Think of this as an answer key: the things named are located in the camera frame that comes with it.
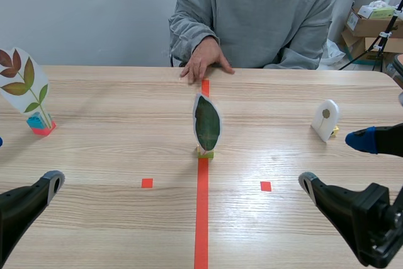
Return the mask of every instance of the gray hoodie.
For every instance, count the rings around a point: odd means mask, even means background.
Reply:
[[[213,36],[233,67],[316,69],[335,0],[178,0],[173,56],[188,62]]]

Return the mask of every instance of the red tape line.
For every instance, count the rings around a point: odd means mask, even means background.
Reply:
[[[210,80],[203,79],[201,82],[201,93],[204,94],[206,97],[210,96]]]
[[[201,93],[210,96],[210,81],[201,82]],[[197,169],[195,269],[208,269],[208,159],[199,159]]]

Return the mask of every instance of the black tripod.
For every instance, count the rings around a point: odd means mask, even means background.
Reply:
[[[377,66],[378,60],[381,60],[380,71],[382,72],[383,51],[385,50],[385,46],[386,46],[386,43],[388,42],[388,39],[390,38],[390,36],[392,36],[393,27],[395,25],[395,22],[396,22],[396,19],[397,19],[398,15],[402,12],[402,8],[403,8],[403,0],[400,2],[399,6],[395,10],[395,12],[393,14],[393,17],[390,20],[390,23],[388,24],[388,27],[386,28],[386,30],[379,34],[378,38],[375,39],[375,41],[371,44],[371,46],[368,48],[368,50],[366,50],[361,55],[359,55],[356,59],[353,59],[352,61],[347,63],[345,66],[340,68],[339,71],[345,69],[350,64],[356,62],[359,58],[363,57],[365,54],[367,54],[367,53],[371,52],[373,49],[375,49],[375,50],[378,50],[378,53],[377,53],[377,56],[375,58],[375,63],[373,64],[373,69],[372,70],[373,71],[375,70],[375,67]]]

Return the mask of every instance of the blue block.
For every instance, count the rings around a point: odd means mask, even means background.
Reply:
[[[42,119],[42,116],[40,115],[40,113],[34,113],[32,116],[30,116],[28,118],[28,120],[26,121],[28,123],[28,125],[32,128],[32,129],[45,129],[46,124]]]

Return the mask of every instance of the small leaf card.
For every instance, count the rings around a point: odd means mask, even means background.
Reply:
[[[200,154],[214,150],[221,129],[221,117],[214,104],[206,96],[197,94],[193,107],[193,130],[200,145]]]

